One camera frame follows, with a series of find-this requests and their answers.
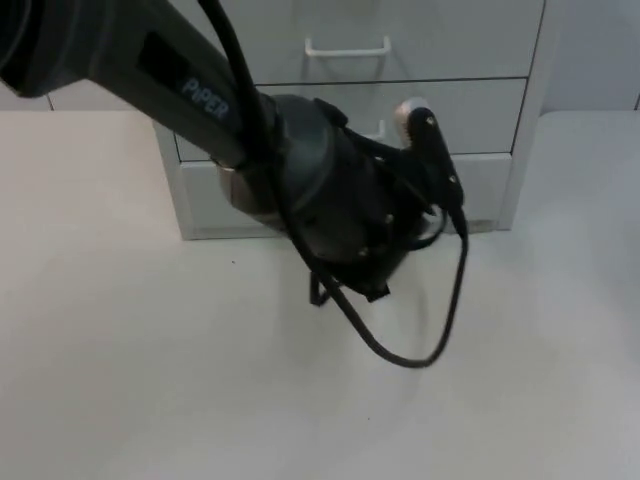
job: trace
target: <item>white drawer cabinet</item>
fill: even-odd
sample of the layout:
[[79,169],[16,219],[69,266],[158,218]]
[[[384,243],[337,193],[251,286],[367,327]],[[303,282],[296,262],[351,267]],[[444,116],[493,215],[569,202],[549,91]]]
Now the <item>white drawer cabinet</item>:
[[[197,0],[171,2],[218,45]],[[564,0],[222,3],[267,94],[322,98],[356,131],[396,146],[396,106],[425,97],[459,169],[472,230],[510,228]],[[374,51],[353,58],[354,49]],[[269,234],[226,204],[204,152],[157,130],[185,238]]]
[[[171,0],[219,45],[197,0]],[[258,84],[527,77],[544,0],[223,0]],[[350,58],[353,50],[378,51]]]
[[[350,128],[396,147],[395,108],[424,97],[438,116],[452,154],[510,152],[522,106],[525,80],[428,83],[332,84],[261,87],[269,95],[321,98],[349,116]],[[205,152],[178,138],[182,161],[207,160]]]

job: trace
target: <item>white drawer handle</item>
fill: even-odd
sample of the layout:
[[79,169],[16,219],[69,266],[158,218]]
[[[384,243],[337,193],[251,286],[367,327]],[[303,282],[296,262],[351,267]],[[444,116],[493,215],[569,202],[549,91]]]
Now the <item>white drawer handle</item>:
[[353,58],[353,57],[384,57],[391,52],[391,39],[387,36],[382,40],[382,48],[370,50],[316,50],[313,40],[307,37],[304,41],[304,51],[311,58]]
[[378,122],[378,131],[376,133],[362,136],[369,140],[384,140],[387,136],[387,126],[385,125],[384,120],[380,120],[380,122]]

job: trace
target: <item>white tabletop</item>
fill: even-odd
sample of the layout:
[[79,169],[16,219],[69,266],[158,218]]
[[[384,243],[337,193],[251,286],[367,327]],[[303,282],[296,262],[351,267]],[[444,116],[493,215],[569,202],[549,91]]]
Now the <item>white tabletop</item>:
[[[516,230],[473,238],[413,372],[308,305],[286,241],[182,242],[142,116],[0,114],[0,478],[637,479],[638,133],[543,118]],[[433,344],[457,248],[357,301],[389,347]]]

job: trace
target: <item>black robotic arm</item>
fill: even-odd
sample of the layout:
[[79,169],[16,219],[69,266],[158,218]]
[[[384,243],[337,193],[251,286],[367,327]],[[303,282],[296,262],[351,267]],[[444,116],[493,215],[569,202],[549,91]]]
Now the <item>black robotic arm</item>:
[[[451,332],[468,250],[462,188],[433,112],[405,112],[410,147],[398,150],[351,131],[321,100],[259,94],[219,2],[199,2],[226,58],[167,0],[5,0],[0,78],[23,97],[89,79],[208,152],[230,203],[289,236],[313,303],[332,298],[388,361],[430,366]],[[409,360],[375,340],[340,285],[370,301],[386,295],[408,252],[435,240],[421,238],[433,206],[463,249],[443,336],[431,356]]]

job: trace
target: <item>white wall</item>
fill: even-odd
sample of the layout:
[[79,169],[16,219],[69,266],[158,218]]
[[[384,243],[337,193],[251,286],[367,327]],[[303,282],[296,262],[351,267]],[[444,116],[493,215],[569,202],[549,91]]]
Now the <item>white wall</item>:
[[544,105],[632,110],[640,95],[640,0],[568,0]]

